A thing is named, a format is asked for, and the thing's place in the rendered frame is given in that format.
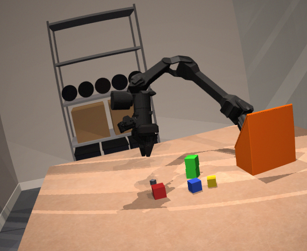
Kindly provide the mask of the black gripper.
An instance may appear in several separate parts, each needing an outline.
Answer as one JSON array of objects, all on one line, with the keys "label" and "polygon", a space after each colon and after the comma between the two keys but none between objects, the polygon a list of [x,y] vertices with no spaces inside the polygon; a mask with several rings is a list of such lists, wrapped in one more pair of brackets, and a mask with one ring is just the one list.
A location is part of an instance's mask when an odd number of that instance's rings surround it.
[{"label": "black gripper", "polygon": [[132,138],[137,141],[142,157],[150,157],[158,135],[155,133],[159,132],[158,125],[152,124],[152,114],[151,108],[134,109],[133,113],[138,119],[138,125],[134,127],[136,130],[131,131],[131,136],[135,136]]}]

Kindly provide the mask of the blue cube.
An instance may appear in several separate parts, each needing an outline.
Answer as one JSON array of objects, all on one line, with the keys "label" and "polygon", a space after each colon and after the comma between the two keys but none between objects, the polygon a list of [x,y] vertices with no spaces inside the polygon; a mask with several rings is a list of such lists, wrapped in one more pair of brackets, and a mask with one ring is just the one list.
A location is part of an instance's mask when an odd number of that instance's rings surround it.
[{"label": "blue cube", "polygon": [[190,180],[187,180],[188,190],[192,193],[196,193],[198,191],[202,190],[202,181],[198,178],[193,178]]}]

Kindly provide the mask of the yellow block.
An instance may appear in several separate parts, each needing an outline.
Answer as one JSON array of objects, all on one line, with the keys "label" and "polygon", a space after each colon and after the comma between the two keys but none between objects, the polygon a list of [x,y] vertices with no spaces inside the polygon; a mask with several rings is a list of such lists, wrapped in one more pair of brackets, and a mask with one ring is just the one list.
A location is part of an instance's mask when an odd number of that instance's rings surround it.
[{"label": "yellow block", "polygon": [[208,188],[216,187],[216,176],[208,176],[207,177]]}]

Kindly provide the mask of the green block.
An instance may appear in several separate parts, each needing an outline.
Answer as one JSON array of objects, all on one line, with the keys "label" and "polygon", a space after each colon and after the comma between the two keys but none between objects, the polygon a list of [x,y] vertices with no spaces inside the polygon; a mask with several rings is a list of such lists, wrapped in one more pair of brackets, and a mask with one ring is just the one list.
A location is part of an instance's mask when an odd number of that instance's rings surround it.
[{"label": "green block", "polygon": [[184,161],[186,169],[196,169],[199,166],[198,155],[187,155]]},{"label": "green block", "polygon": [[199,166],[196,169],[185,169],[185,170],[186,170],[187,179],[198,178],[198,176],[200,175]]}]

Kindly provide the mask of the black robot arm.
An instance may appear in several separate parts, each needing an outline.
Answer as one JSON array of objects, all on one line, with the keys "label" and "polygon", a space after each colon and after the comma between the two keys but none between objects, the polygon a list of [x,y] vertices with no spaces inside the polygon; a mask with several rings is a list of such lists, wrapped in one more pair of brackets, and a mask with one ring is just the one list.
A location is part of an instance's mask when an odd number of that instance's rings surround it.
[{"label": "black robot arm", "polygon": [[[175,63],[179,63],[176,70],[169,68],[171,64]],[[111,91],[111,109],[129,110],[132,105],[134,109],[151,108],[150,96],[156,95],[156,92],[148,89],[148,87],[164,73],[169,73],[173,77],[182,77],[185,80],[190,80],[197,84],[220,103],[220,112],[235,125],[238,125],[240,131],[246,115],[252,113],[254,110],[252,105],[246,103],[236,95],[227,94],[222,90],[216,83],[203,74],[199,70],[198,64],[188,56],[163,58],[146,72],[132,76],[127,91]],[[132,115],[132,117],[127,115],[119,122],[118,128],[120,133],[123,133],[129,129],[136,130],[134,129],[135,125],[138,125],[136,115]]]}]

